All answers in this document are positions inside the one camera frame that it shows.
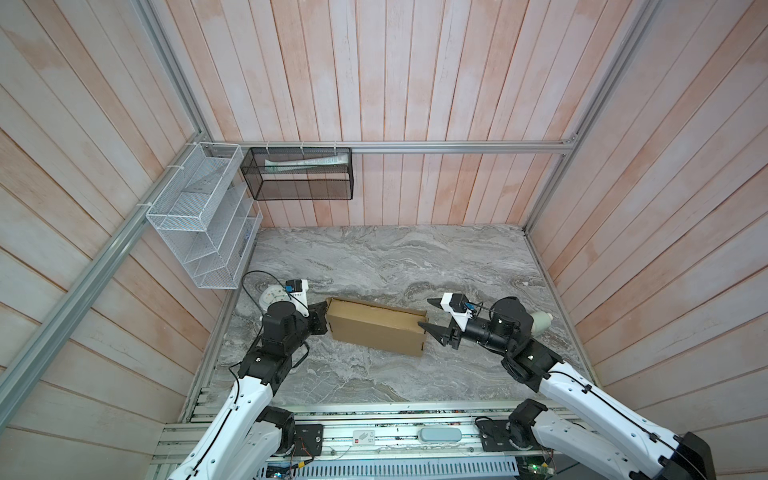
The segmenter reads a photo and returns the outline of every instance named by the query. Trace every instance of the robotic arm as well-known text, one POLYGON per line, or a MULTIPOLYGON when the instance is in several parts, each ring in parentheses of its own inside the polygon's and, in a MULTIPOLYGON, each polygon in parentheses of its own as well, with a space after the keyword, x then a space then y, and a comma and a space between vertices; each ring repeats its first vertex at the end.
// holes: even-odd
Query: robotic arm
POLYGON ((297 439, 303 441, 293 413, 270 406, 270 401, 292 368, 293 353, 306 346, 310 335, 328 331, 328 305, 307 305, 307 287, 306 280, 289 280, 289 301, 267 308, 263 335, 240 363, 227 402, 169 480, 252 478, 270 456, 287 452, 297 439))
POLYGON ((532 399, 525 400, 490 435, 499 445, 518 449, 534 445, 557 449, 606 478, 617 480, 714 480, 709 445, 691 432, 680 437, 633 412, 600 390, 533 338, 548 327, 541 313, 529 314, 508 296, 487 309, 460 293, 445 293, 430 304, 451 313, 446 328, 419 325, 443 346, 458 349, 462 338, 502 357, 513 379, 576 413, 602 436, 561 419, 532 399), (488 319, 479 317, 487 310, 488 319))

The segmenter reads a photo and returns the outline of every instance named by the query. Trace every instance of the gray marble surface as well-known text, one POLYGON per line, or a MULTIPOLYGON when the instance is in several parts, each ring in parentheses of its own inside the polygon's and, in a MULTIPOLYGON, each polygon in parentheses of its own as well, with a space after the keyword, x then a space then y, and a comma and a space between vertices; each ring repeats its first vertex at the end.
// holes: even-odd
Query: gray marble surface
MULTIPOLYGON (((258 233, 248 270, 281 280, 306 278, 309 302, 349 296, 427 310, 429 321, 448 325, 450 315, 427 304, 443 292, 465 293, 490 306, 517 296, 529 312, 554 315, 540 340, 584 371, 535 261, 517 227, 328 227, 268 228, 258 233)), ((251 274, 246 287, 258 300, 269 283, 251 274)), ((210 384, 207 404, 223 405, 233 377, 227 366, 243 358, 259 329, 259 311, 240 294, 210 384)), ((438 402, 537 398, 517 384, 493 355, 474 343, 459 350, 428 337, 420 358, 312 336, 309 358, 293 370, 274 404, 438 402)), ((296 353, 298 360, 303 349, 296 353)))

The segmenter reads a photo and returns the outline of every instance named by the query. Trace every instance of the wooden panel wall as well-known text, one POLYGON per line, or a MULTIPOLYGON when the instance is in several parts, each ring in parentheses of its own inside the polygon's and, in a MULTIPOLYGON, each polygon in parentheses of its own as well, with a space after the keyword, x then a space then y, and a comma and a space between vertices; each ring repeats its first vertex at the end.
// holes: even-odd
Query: wooden panel wall
POLYGON ((532 233, 606 390, 734 478, 768 471, 767 25, 665 2, 532 233))
MULTIPOLYGON (((0 367, 194 128, 130 2, 0 2, 0 367)), ((221 300, 148 231, 0 437, 3 478, 143 478, 221 300)))
MULTIPOLYGON (((570 137, 640 2, 154 0, 213 137, 570 137)), ((356 197, 265 225, 523 224, 558 157, 365 155, 356 197)))

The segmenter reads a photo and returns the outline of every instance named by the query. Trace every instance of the black mesh basket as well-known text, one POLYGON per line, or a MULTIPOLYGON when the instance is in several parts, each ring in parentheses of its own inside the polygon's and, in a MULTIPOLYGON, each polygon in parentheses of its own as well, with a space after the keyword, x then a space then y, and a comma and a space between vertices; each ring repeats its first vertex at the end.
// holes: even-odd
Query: black mesh basket
POLYGON ((252 147, 240 169, 256 200, 352 200, 349 148, 252 147))

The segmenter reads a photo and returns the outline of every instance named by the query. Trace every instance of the brown box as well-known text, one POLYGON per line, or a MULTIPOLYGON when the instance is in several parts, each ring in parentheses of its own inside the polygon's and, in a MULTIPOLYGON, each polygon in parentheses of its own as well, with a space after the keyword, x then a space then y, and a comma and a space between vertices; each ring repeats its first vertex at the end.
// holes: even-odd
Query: brown box
POLYGON ((421 356, 426 333, 419 322, 426 310, 395 308, 334 296, 328 299, 326 319, 334 340, 388 352, 421 356))

